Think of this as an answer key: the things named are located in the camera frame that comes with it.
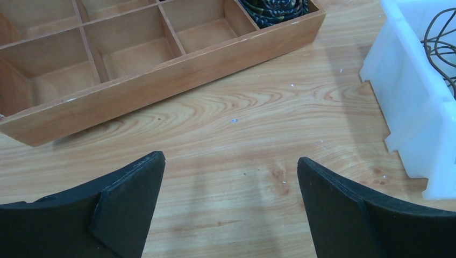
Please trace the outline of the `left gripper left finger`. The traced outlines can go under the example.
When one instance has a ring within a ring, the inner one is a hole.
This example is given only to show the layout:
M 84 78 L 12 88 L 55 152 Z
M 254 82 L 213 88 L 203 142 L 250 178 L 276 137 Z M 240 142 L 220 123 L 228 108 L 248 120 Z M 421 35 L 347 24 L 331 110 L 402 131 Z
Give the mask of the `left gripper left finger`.
M 1 205 L 1 257 L 141 257 L 165 171 L 161 151 L 34 202 Z

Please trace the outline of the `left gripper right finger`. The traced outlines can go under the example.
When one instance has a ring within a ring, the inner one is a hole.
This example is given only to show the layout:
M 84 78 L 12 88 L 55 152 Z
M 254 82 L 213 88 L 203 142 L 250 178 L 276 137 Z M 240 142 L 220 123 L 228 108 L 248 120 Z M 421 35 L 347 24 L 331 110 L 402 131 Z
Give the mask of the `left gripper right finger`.
M 297 177 L 318 257 L 455 257 L 455 212 L 388 196 L 308 157 Z

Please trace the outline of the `wooden compartment tray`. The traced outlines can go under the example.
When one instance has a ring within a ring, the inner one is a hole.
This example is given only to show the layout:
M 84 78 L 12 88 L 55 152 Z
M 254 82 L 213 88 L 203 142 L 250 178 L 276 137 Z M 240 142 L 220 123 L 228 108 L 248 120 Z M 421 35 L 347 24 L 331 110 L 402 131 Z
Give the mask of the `wooden compartment tray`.
M 259 28 L 239 1 L 1 1 L 1 132 L 40 146 L 299 49 L 308 5 Z

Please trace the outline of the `white plastic bin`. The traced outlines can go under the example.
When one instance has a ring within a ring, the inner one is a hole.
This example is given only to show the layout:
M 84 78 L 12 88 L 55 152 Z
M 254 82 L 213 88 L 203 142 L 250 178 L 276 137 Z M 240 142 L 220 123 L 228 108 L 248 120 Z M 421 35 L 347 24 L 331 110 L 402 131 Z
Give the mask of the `white plastic bin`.
M 455 1 L 382 1 L 386 20 L 360 71 L 407 175 L 427 200 L 455 198 Z

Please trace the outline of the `rolled dark tie front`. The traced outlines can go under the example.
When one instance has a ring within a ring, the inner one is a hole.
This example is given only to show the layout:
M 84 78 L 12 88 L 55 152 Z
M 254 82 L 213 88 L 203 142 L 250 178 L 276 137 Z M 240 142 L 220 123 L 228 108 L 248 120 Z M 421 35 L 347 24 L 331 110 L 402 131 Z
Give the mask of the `rolled dark tie front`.
M 239 0 L 259 28 L 270 27 L 310 13 L 308 1 Z

